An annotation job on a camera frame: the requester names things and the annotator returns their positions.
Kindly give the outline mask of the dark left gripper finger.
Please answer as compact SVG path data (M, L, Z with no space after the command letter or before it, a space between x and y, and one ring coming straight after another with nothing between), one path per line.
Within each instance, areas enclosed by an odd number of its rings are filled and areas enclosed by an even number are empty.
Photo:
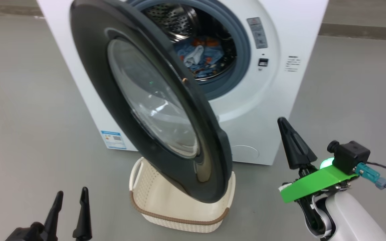
M77 241L90 241L92 239L90 199L87 187L83 187L80 197L80 213L77 221L76 229L73 231L72 237Z
M44 241L58 241L58 217L63 203L63 191L58 191L44 224Z

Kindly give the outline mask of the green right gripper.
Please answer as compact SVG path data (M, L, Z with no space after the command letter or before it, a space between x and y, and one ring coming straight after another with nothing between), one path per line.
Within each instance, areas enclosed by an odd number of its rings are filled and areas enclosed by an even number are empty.
M279 117L277 124L290 169L301 169L311 166L317 156L291 126L285 117ZM357 174L347 175L332 165L334 157L323 160L320 169L292 183L283 184L278 188L285 203L314 194L344 181L349 181Z

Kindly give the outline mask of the black round glass washer door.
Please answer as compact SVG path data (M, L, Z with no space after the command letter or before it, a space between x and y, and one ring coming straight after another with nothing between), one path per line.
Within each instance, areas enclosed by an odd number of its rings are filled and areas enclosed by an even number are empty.
M69 16L93 87L136 149L188 196L220 200L232 171L229 139L170 40L120 0L73 0Z

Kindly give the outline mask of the white front-load washing machine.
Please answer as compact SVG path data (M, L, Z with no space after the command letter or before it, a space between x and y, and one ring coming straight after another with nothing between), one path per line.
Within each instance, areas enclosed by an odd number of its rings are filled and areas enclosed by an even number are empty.
M232 146L259 151L253 164L274 163L277 119L291 114L329 0L222 0L239 18L251 44L242 81L210 100ZM248 18L262 21L268 47L256 49Z

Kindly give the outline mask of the grey rubber door gasket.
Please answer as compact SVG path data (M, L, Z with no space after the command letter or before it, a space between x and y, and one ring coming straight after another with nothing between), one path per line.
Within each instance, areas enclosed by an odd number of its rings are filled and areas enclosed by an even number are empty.
M248 71L251 60L251 44L242 22L222 0L127 0L138 11L161 3L180 3L190 5L207 12L225 25L232 35L237 52L237 59L224 73L210 81L198 81L208 100L227 94L235 88Z

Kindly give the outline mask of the perforated steel washer drum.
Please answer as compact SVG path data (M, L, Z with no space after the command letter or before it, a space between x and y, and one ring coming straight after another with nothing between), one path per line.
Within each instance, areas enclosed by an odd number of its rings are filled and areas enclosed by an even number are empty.
M207 12L189 5L163 3L148 7L142 10L142 13L159 26L173 44L198 36L218 39L224 50L224 56L221 60L227 63L227 68L218 75L227 71L236 61L236 47L231 34L223 23ZM197 81L210 81L218 75L195 79Z

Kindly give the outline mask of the round white filter cover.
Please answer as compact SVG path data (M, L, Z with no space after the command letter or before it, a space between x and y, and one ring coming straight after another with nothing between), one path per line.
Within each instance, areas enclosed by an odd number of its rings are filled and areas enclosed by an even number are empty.
M240 163L252 163L259 157L259 151L251 146L235 145L231 147L233 160Z

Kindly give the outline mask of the cream perforated laundry basket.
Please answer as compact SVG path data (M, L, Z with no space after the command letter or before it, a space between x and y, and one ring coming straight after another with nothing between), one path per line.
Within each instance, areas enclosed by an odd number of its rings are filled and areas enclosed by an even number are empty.
M210 233L220 227L231 208L236 189L232 172L227 192L216 203L199 202L181 192L146 160L139 158L131 170L130 201L147 221L170 229Z

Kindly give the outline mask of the blue energy label sticker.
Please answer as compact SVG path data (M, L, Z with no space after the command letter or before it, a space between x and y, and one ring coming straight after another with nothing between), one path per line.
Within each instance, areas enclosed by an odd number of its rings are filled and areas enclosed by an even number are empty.
M101 136L108 149L127 150L120 133L101 130Z

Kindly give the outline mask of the grey warning label sticker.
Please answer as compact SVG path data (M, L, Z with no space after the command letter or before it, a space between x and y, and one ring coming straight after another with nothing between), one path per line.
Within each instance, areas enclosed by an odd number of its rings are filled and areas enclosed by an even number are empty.
M248 18L247 22L248 22L248 26L251 29L256 49L267 48L268 47L267 38L266 38L266 34L264 31L264 27L261 19L259 17Z

